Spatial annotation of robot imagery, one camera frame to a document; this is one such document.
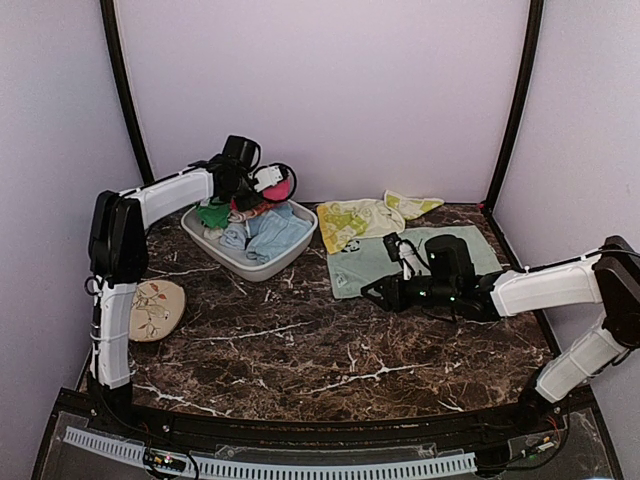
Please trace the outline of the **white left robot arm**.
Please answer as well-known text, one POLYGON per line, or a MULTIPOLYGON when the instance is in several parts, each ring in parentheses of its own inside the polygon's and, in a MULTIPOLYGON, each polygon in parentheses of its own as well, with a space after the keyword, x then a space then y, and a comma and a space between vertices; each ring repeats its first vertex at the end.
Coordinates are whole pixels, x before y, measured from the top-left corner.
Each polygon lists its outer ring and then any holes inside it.
POLYGON ((260 145, 231 135, 221 153, 149 185, 123 192, 106 190, 95 203, 89 237, 94 297, 90 338, 93 380, 116 390, 131 381, 128 363, 130 312, 137 285, 148 268, 147 231, 176 211, 214 197, 229 197, 249 183, 261 159, 260 145))

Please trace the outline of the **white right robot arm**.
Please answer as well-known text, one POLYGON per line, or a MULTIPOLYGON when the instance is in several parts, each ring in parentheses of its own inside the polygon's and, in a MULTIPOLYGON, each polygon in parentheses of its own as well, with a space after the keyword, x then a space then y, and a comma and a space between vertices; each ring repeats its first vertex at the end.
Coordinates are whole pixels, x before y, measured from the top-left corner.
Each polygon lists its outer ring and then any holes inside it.
POLYGON ((429 239, 423 254, 396 234, 384 245, 401 270, 365 285, 361 294, 385 311, 443 307, 477 322, 569 308, 595 314, 522 392, 510 413, 521 434, 545 422, 550 405, 639 347, 639 253, 621 236, 573 258, 486 274, 477 273, 466 241, 455 235, 429 239))

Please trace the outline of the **pink microfibre towel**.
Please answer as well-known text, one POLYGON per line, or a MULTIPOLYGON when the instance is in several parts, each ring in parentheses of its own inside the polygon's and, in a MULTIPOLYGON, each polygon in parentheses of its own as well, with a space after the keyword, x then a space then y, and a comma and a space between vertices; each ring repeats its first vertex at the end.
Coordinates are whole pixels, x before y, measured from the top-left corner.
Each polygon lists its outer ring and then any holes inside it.
POLYGON ((285 179, 279 182, 277 185, 268 187, 261 192, 261 195, 270 201, 282 202, 285 201, 290 193, 290 180, 285 179))

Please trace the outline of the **yellow green patterned towel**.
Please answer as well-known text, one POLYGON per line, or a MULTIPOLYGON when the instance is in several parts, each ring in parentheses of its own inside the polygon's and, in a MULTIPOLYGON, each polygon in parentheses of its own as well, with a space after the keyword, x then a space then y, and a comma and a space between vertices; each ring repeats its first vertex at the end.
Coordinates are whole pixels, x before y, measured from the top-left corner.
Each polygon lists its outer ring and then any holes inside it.
POLYGON ((386 190, 382 199, 329 201, 316 208, 324 246, 329 254, 352 240, 402 233, 406 223, 445 204, 439 198, 413 198, 386 190))

